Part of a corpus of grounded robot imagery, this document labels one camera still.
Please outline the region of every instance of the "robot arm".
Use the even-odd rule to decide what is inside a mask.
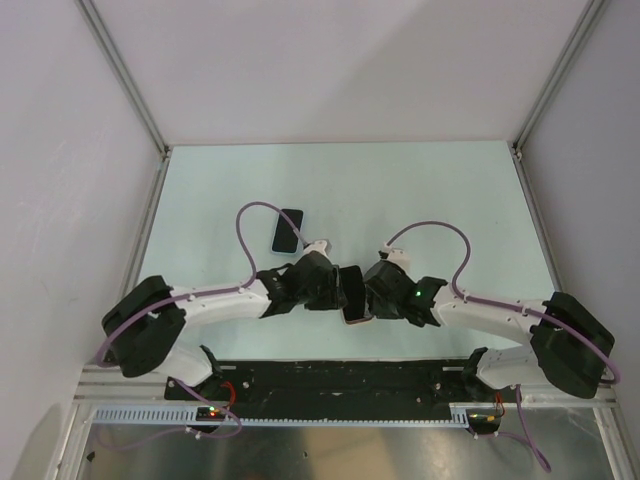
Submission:
[[[196,386],[216,373],[217,362],[204,346],[185,340],[190,328],[236,318],[265,318],[308,310],[339,309],[346,303],[338,269],[328,258],[326,240],[309,244],[295,265],[263,270],[247,288],[182,288],[161,276],[141,282],[102,320],[107,336],[152,304],[173,301],[133,324],[111,344],[110,353],[125,377],[159,372]]]
[[[515,384],[552,384],[580,398],[593,398],[605,364],[569,332],[531,314],[543,312],[577,330],[605,355],[614,338],[575,298],[556,292],[550,300],[483,299],[468,301],[448,282],[423,277],[417,283],[406,270],[409,259],[398,249],[381,252],[381,260],[364,276],[370,313],[377,318],[406,318],[423,327],[462,327],[507,338],[520,346],[477,349],[469,358],[464,376],[468,389],[483,393]],[[521,306],[506,310],[500,304]]]

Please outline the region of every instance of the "red wire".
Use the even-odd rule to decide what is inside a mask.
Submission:
[[[231,392],[231,398],[229,398],[229,404],[227,405],[227,408],[231,407],[234,403],[236,403],[236,389],[233,388],[233,385],[231,385],[231,382],[226,381],[222,384],[220,384],[221,387],[225,387],[228,388],[229,391]]]

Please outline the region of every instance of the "white wall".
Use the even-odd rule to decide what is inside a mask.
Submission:
[[[71,0],[0,2],[0,64],[0,478],[34,480],[158,158]]]
[[[526,145],[561,275],[616,336],[640,447],[640,3],[613,0]]]
[[[96,0],[169,143],[512,139],[587,0]]]

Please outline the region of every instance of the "smartphone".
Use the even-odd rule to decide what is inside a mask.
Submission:
[[[284,214],[291,219],[298,230],[302,227],[302,210],[293,208],[283,208]],[[271,251],[273,253],[286,253],[292,255],[298,251],[299,239],[293,232],[293,228],[289,225],[282,215],[278,215],[278,223],[276,223],[276,233],[273,236],[273,244]]]
[[[342,309],[342,318],[347,325],[367,322],[373,317],[367,311],[367,290],[358,265],[343,267],[339,271],[340,282],[347,305]]]

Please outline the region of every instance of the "metal floor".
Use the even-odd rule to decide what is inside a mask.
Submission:
[[[526,411],[544,473],[531,452],[505,438],[474,440],[436,428],[249,427],[227,440],[174,434],[124,453],[95,449],[81,480],[414,480],[613,479],[593,411]],[[521,432],[515,409],[503,430]],[[105,442],[123,445],[166,427],[105,426]]]

